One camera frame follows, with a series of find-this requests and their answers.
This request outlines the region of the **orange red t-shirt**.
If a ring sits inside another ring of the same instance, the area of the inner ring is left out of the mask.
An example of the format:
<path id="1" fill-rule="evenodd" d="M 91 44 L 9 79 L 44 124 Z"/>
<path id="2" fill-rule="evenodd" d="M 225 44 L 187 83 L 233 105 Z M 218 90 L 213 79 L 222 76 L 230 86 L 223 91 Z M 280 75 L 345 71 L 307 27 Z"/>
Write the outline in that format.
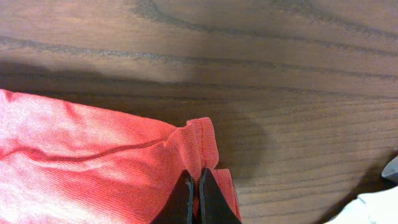
<path id="1" fill-rule="evenodd" d="M 215 221 L 240 218 L 210 118 L 176 127 L 156 119 L 1 91 L 2 223 L 150 223 L 175 186 L 186 221 L 208 217 L 201 192 L 223 196 Z"/>

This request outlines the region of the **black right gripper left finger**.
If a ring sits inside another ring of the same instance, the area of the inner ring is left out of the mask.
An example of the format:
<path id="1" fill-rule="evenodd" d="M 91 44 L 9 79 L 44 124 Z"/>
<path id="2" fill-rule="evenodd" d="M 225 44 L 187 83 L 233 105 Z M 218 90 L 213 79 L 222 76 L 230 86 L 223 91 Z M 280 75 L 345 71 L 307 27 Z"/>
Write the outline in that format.
<path id="1" fill-rule="evenodd" d="M 166 204 L 151 224 L 192 224 L 194 188 L 193 178 L 184 170 Z"/>

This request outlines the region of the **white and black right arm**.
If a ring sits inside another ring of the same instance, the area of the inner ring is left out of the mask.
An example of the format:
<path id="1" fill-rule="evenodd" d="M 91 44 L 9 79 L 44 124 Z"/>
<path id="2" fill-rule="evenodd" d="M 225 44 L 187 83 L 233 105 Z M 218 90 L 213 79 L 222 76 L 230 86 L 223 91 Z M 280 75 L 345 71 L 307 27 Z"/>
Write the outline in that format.
<path id="1" fill-rule="evenodd" d="M 178 178 L 168 201 L 152 224 L 242 224 L 227 204 L 215 175 L 203 169 L 198 190 L 185 170 Z M 328 223 L 397 223 L 397 187 L 359 194 Z"/>

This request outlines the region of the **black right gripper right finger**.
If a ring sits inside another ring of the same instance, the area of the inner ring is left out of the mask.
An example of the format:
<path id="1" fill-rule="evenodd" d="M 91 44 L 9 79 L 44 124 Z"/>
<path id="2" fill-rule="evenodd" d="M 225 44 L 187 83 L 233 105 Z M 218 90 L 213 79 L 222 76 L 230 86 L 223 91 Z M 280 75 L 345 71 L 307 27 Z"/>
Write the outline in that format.
<path id="1" fill-rule="evenodd" d="M 208 168 L 202 169 L 199 191 L 201 224 L 242 224 L 230 209 Z"/>

